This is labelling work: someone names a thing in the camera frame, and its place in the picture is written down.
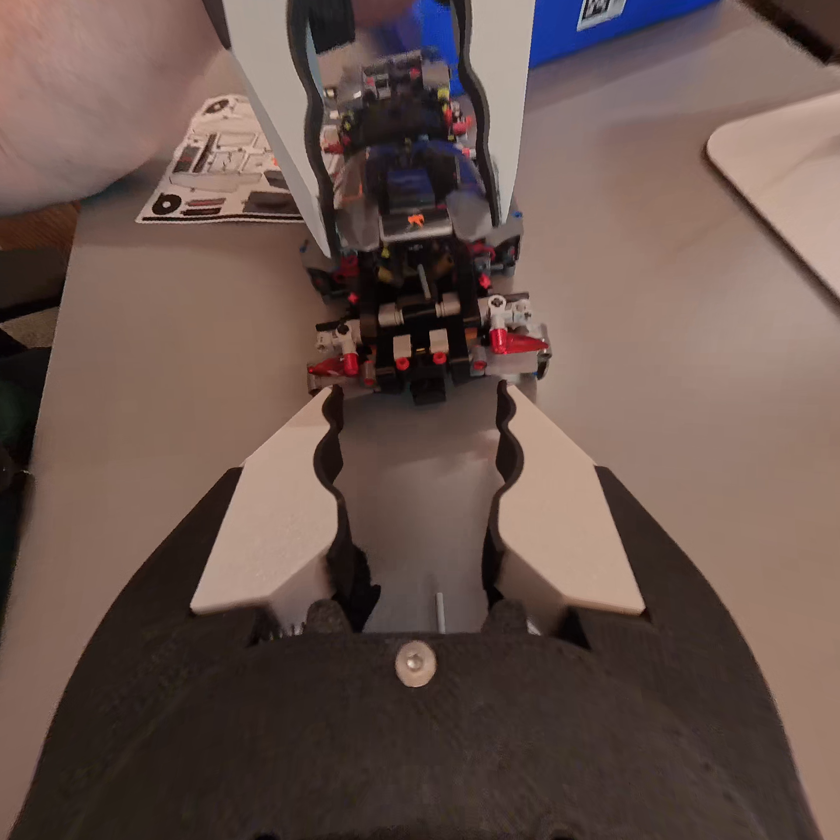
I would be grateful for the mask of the blue box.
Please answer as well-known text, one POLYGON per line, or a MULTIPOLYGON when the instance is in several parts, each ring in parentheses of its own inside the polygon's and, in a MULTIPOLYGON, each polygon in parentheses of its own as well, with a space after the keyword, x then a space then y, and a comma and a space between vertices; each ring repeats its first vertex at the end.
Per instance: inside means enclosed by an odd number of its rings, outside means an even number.
POLYGON ((537 1, 529 67, 692 14, 712 1, 537 1))

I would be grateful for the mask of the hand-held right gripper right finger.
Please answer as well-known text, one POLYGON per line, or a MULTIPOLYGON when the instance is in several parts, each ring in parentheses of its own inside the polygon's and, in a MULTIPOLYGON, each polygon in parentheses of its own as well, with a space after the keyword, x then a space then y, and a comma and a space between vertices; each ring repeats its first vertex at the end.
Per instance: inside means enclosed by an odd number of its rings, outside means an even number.
POLYGON ((515 385, 497 387, 494 494, 482 549, 488 604, 519 602, 537 634, 572 611, 638 618, 646 605, 594 460, 515 385))

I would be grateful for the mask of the white monitor stand base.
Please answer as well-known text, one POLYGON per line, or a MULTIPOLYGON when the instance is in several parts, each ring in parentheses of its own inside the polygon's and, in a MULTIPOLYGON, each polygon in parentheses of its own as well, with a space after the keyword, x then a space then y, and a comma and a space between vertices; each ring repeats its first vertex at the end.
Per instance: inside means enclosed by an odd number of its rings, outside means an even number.
POLYGON ((839 93, 720 126, 709 162, 839 298, 839 93))

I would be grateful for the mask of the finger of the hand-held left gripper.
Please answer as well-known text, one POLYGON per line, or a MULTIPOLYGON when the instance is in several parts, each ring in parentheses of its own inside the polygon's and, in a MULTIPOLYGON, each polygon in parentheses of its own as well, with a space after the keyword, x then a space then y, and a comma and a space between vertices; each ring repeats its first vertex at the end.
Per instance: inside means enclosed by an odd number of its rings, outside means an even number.
POLYGON ((323 254, 340 251, 321 147, 323 99, 310 2, 224 1, 230 50, 298 211, 323 254))
POLYGON ((491 222, 508 219, 529 74, 533 1, 454 1, 458 77, 474 109, 491 222))

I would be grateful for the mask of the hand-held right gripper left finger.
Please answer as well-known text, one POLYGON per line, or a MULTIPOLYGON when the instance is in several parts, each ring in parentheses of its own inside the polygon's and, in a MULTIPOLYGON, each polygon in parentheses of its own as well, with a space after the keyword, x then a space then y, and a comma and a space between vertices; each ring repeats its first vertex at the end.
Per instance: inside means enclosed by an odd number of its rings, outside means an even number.
POLYGON ((377 584, 335 486, 342 430, 343 390, 327 387, 247 457, 193 594, 194 614, 258 607, 294 631, 312 603, 332 600, 353 631, 364 629, 377 584))

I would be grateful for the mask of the grey black lego car model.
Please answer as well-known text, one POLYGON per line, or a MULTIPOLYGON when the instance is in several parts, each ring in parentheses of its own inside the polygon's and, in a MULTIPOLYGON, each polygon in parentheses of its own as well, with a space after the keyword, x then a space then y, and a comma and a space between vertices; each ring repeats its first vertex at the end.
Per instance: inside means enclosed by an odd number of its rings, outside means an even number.
POLYGON ((309 242, 300 251, 315 290, 345 310, 315 328, 311 395, 336 382, 428 405, 445 401, 447 381, 541 380, 549 369, 530 295, 494 288, 516 272, 523 216, 512 198, 493 225, 468 142, 475 118, 451 79, 439 52, 420 48, 348 68, 324 89, 337 263, 309 242))

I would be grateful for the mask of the person's left forearm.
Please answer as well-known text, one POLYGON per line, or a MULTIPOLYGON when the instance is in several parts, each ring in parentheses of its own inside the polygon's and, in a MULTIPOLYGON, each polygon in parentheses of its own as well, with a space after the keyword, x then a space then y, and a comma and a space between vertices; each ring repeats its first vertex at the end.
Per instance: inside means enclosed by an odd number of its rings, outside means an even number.
POLYGON ((203 2, 2 2, 2 216, 144 165, 193 114, 221 49, 203 2))

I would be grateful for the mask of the lego sticker sheet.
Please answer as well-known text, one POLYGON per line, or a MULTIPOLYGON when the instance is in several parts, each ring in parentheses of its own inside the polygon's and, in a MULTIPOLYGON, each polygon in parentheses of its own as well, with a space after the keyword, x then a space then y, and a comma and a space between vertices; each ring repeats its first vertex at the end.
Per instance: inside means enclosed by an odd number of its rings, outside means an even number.
POLYGON ((302 216, 246 96, 206 100, 137 224, 295 224, 302 216))

